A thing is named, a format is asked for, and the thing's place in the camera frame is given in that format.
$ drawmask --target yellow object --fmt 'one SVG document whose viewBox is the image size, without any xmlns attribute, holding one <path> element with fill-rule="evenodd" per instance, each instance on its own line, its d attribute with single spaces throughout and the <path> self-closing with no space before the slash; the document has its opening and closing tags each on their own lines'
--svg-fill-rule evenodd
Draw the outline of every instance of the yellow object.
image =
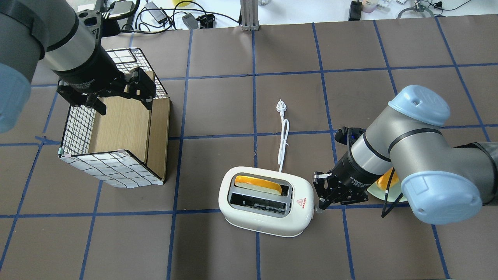
<svg viewBox="0 0 498 280">
<path fill-rule="evenodd" d="M 282 187 L 279 184 L 249 176 L 239 175 L 235 177 L 235 186 L 277 195 L 282 194 Z"/>
<path fill-rule="evenodd" d="M 182 2 L 183 0 L 172 0 L 173 1 L 173 5 L 177 5 L 178 3 Z M 185 6 L 188 6 L 190 3 L 189 2 L 185 2 L 185 3 L 182 3 L 180 5 L 178 5 L 179 7 L 185 7 Z"/>
<path fill-rule="evenodd" d="M 377 186 L 379 189 L 381 189 L 381 190 L 387 189 L 387 183 L 389 182 L 389 177 L 391 176 L 391 172 L 392 172 L 392 168 L 389 169 L 389 171 L 386 172 L 386 174 L 382 175 L 382 177 L 380 177 L 377 181 L 375 181 L 377 183 Z M 391 187 L 398 182 L 399 182 L 399 177 L 395 171 L 394 175 L 392 176 Z"/>
</svg>

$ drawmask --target white power cord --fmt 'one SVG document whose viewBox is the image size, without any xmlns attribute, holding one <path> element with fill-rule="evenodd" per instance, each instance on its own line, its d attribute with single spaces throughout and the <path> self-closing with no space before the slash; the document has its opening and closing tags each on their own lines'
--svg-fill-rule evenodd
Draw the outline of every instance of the white power cord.
<svg viewBox="0 0 498 280">
<path fill-rule="evenodd" d="M 280 165 L 278 172 L 282 172 L 283 160 L 285 158 L 285 146 L 287 144 L 287 136 L 289 135 L 289 120 L 284 119 L 284 112 L 287 110 L 287 106 L 280 99 L 277 103 L 277 112 L 280 113 L 280 119 L 282 123 L 282 132 L 280 133 L 280 148 L 278 148 L 278 159 L 277 163 Z"/>
</svg>

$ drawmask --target black wire mesh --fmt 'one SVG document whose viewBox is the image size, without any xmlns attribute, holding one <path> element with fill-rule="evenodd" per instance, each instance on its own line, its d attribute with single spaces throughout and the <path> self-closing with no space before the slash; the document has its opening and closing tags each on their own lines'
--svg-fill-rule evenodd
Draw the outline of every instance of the black wire mesh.
<svg viewBox="0 0 498 280">
<path fill-rule="evenodd" d="M 153 71 L 139 48 L 107 51 L 118 69 L 128 73 L 135 67 Z M 168 98 L 168 94 L 157 77 L 156 98 Z M 86 107 L 69 107 L 66 127 L 59 156 L 70 165 L 110 185 L 133 188 L 164 181 L 143 162 L 126 150 L 88 154 L 96 111 Z"/>
</svg>

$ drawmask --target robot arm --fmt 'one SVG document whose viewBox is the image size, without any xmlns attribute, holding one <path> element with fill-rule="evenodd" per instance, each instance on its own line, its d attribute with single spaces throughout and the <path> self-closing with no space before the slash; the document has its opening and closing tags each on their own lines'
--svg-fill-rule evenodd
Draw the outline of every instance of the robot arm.
<svg viewBox="0 0 498 280">
<path fill-rule="evenodd" d="M 365 190 L 394 166 L 404 196 L 423 222 L 446 224 L 477 214 L 496 195 L 498 143 L 449 147 L 439 131 L 449 115 L 436 93 L 408 86 L 364 133 L 345 130 L 348 153 L 326 174 L 314 174 L 318 208 L 368 200 Z"/>
<path fill-rule="evenodd" d="M 100 45 L 103 36 L 119 34 L 117 18 L 99 10 L 76 14 L 64 0 L 0 1 L 0 133 L 15 125 L 39 59 L 63 80 L 57 92 L 71 106 L 105 115 L 98 97 L 122 96 L 151 110 L 154 82 L 140 68 L 122 73 Z"/>
</svg>

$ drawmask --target wooden panel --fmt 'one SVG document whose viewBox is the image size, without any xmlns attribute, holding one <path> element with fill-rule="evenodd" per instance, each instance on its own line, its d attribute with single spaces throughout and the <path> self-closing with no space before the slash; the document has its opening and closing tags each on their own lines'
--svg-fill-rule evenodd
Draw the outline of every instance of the wooden panel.
<svg viewBox="0 0 498 280">
<path fill-rule="evenodd" d="M 154 99 L 150 118 L 147 166 L 162 179 L 166 177 L 169 131 L 169 98 Z"/>
<path fill-rule="evenodd" d="M 127 149 L 147 161 L 150 111 L 138 100 L 118 96 L 101 100 L 107 113 L 95 116 L 89 152 Z"/>
</svg>

